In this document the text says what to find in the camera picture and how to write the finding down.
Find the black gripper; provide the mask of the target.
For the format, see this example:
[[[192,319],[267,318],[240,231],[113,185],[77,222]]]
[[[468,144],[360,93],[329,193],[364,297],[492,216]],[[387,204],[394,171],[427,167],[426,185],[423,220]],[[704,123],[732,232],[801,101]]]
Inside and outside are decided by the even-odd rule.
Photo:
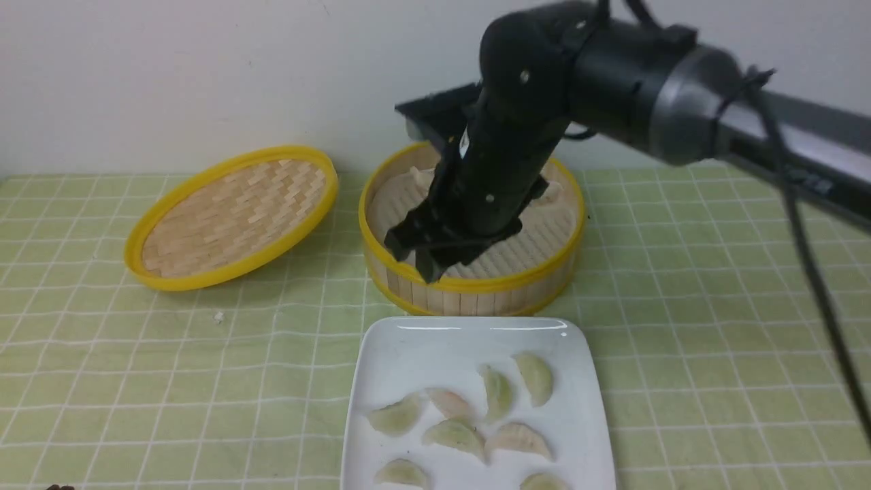
[[[542,168],[570,124],[561,100],[481,87],[475,116],[440,152],[427,197],[384,237],[398,263],[416,255],[425,283],[522,229],[520,215],[544,192]]]

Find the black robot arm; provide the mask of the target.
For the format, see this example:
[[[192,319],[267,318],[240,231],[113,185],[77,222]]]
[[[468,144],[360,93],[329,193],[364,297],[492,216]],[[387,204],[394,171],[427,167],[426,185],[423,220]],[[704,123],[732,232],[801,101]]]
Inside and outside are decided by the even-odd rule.
[[[440,153],[427,196],[384,233],[424,282],[469,265],[522,229],[562,140],[600,135],[669,165],[720,159],[859,227],[869,227],[869,118],[770,92],[688,26],[637,24],[598,1],[548,3],[495,19],[481,80],[399,103]]]

